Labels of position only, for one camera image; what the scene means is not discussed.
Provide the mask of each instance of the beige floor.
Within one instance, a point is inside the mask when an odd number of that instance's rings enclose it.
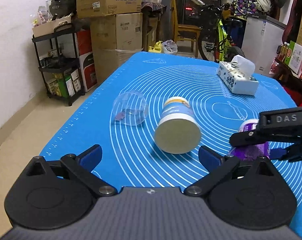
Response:
[[[179,55],[195,57],[190,42],[179,42]],[[38,155],[57,130],[90,95],[80,97],[71,107],[45,99],[31,112],[0,147],[0,237],[11,225],[4,211],[4,199],[27,163]]]

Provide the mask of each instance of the bicycle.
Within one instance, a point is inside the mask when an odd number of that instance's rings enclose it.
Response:
[[[197,41],[202,59],[218,63],[219,61],[231,62],[235,55],[245,57],[242,49],[235,46],[231,38],[232,29],[235,27],[241,28],[242,22],[232,17],[224,19],[222,14],[223,10],[230,8],[230,3],[216,7],[214,5],[206,5],[201,0],[191,1],[202,8],[199,13],[201,23],[199,27],[202,30]],[[228,32],[225,31],[224,26],[230,26]]]

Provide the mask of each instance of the black shelf rack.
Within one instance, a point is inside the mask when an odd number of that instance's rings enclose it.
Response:
[[[77,31],[78,30],[75,29],[75,27],[73,26],[72,23],[67,23],[67,24],[64,24],[64,25],[61,25],[61,26],[57,26],[54,29],[53,33],[43,35],[43,36],[40,36],[40,37],[36,37],[36,38],[33,35],[33,38],[32,38],[32,42],[34,43],[35,52],[36,52],[36,56],[37,56],[37,61],[38,61],[38,65],[39,65],[38,69],[41,72],[43,82],[44,82],[44,85],[45,85],[45,88],[46,88],[47,96],[49,98],[56,98],[57,100],[64,101],[64,102],[68,103],[69,106],[72,106],[72,104],[80,96],[85,95],[84,85],[83,85],[83,78],[82,78],[82,73],[81,73],[81,69],[80,69],[80,61],[79,61],[79,58],[78,58],[78,53],[77,53],[77,49],[76,49],[76,42],[75,42],[75,33]],[[41,67],[40,57],[38,55],[38,50],[37,50],[36,43],[39,42],[39,41],[49,40],[49,43],[51,45],[51,49],[53,49],[52,39],[54,39],[55,47],[56,47],[56,50],[57,50],[57,55],[58,55],[58,57],[60,57],[61,53],[60,53],[57,37],[62,36],[62,35],[66,35],[66,34],[72,34],[72,36],[73,36],[73,46],[74,46],[75,58],[66,58],[63,63],[60,63],[58,65],[58,68],[56,68],[56,67],[55,68],[46,68],[46,67],[43,68],[43,67]],[[65,81],[64,72],[68,69],[74,69],[74,70],[78,69],[78,74],[79,74],[80,83],[81,83],[81,89],[78,92],[75,92],[75,95],[73,95],[73,96],[70,96],[69,91],[67,89],[66,81]],[[47,83],[46,83],[46,80],[45,80],[45,77],[44,77],[44,74],[43,74],[44,72],[62,74],[64,86],[65,86],[66,93],[67,93],[67,98],[60,97],[58,95],[54,95],[54,94],[50,93],[49,88],[48,88]]]

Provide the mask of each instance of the plastic bottle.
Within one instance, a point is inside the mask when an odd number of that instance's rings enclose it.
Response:
[[[282,61],[282,59],[283,59],[283,57],[284,57],[284,50],[285,50],[285,47],[286,47],[286,42],[284,43],[284,44],[282,44],[282,46],[281,46],[281,50],[280,50],[280,54],[279,54],[279,57],[278,57],[278,59],[280,60],[280,61]]]
[[[286,54],[287,54],[286,53],[286,48],[287,48],[287,46],[288,46],[288,43],[286,43],[286,42],[282,45],[280,55],[279,55],[279,60],[280,61],[283,61],[286,58]]]
[[[162,53],[162,48],[156,46],[154,47],[149,46],[148,52]]]
[[[201,130],[188,100],[171,97],[165,101],[154,140],[163,151],[184,154],[199,145]]]
[[[283,59],[281,60],[282,62],[284,62],[285,61],[285,59],[286,59],[286,56],[287,56],[287,52],[288,52],[288,49],[289,49],[289,43],[287,43],[287,42],[285,42],[285,48],[284,48],[284,50],[283,50]]]

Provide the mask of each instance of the bicycle tire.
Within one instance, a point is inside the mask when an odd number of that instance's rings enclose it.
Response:
[[[200,32],[200,35],[199,35],[199,38],[198,38],[198,40],[197,40],[197,42],[198,42],[198,49],[199,49],[199,52],[200,52],[200,55],[201,55],[202,59],[203,59],[203,60],[206,60],[206,61],[209,61],[209,60],[207,59],[207,57],[205,56],[204,52],[203,52],[203,48],[202,48],[202,39],[203,39],[203,38],[204,38],[204,32],[201,31],[201,32]]]
[[[231,62],[233,57],[236,55],[240,55],[245,58],[245,54],[243,50],[237,46],[232,46],[227,51],[228,57],[224,60],[225,62]]]

